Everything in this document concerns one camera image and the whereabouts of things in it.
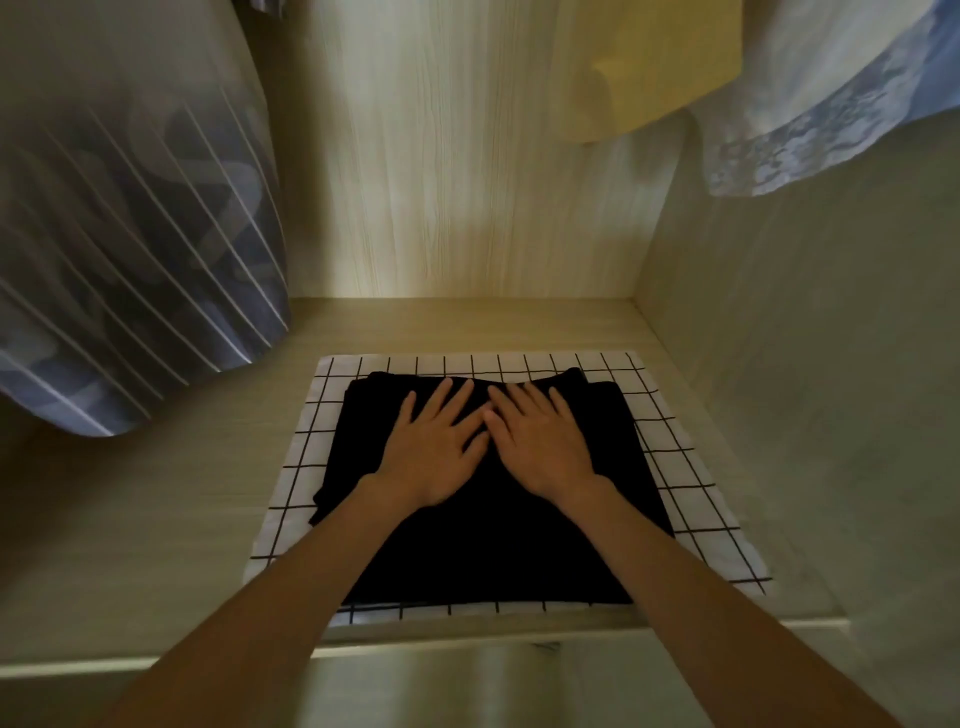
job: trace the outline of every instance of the black folded clothing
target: black folded clothing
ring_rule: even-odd
[[[455,392],[466,381],[453,377]],[[351,383],[314,496],[316,524],[380,466],[400,403],[417,393],[415,416],[439,377],[375,372]],[[535,382],[564,396],[584,433],[593,468],[641,513],[673,535],[634,419],[613,382],[588,383],[579,369]],[[478,379],[464,415],[487,401]],[[580,530],[556,507],[523,489],[491,443],[473,477],[440,505],[404,521],[350,590],[347,604],[457,604],[493,601],[584,601],[630,598]]]

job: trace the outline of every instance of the wooden shelf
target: wooden shelf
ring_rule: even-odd
[[[780,592],[764,606],[784,619],[838,616],[631,303],[303,299],[293,309],[290,335],[265,359],[183,392],[149,426],[108,440],[44,426],[0,465],[7,674],[149,662],[233,594],[303,393],[330,353],[636,350],[771,565]],[[463,620],[350,627],[317,654],[643,626],[622,608]]]

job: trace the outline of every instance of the hand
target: hand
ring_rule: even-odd
[[[532,382],[522,389],[508,384],[507,391],[509,397],[490,387],[500,417],[484,413],[500,459],[520,485],[563,509],[598,480],[587,442],[554,387],[550,399]]]
[[[443,406],[453,380],[444,379],[411,422],[417,395],[411,392],[400,406],[393,432],[387,440],[380,469],[366,476],[364,487],[388,490],[401,507],[413,513],[424,505],[446,500],[466,483],[487,451],[490,436],[481,432],[466,451],[464,445],[483,424],[484,404],[454,424],[464,408],[473,380],[468,379]]]

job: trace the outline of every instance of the white grid mat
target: white grid mat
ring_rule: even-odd
[[[266,569],[309,531],[313,496],[323,485],[326,457],[344,393],[370,372],[478,376],[527,381],[570,367],[589,381],[615,381],[634,415],[637,437],[657,482],[670,523],[685,548],[749,596],[769,594],[773,582],[756,549],[743,536],[686,430],[670,411],[657,384],[634,352],[507,352],[456,354],[364,354],[325,356],[300,412],[297,430],[280,470],[260,534],[243,574],[244,583]],[[587,609],[580,602],[490,602],[440,605],[345,605],[330,626],[450,615],[515,614]]]

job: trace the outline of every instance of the left hand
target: left hand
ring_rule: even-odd
[[[380,469],[361,480],[361,485],[377,488],[382,497],[397,497],[401,507],[413,513],[446,500],[469,480],[487,451],[490,435],[481,432],[466,450],[464,445],[483,424],[484,411],[490,404],[481,405],[455,425],[473,391],[473,380],[468,379],[444,406],[452,386],[452,379],[444,379],[412,422],[417,395],[407,395],[387,440]]]

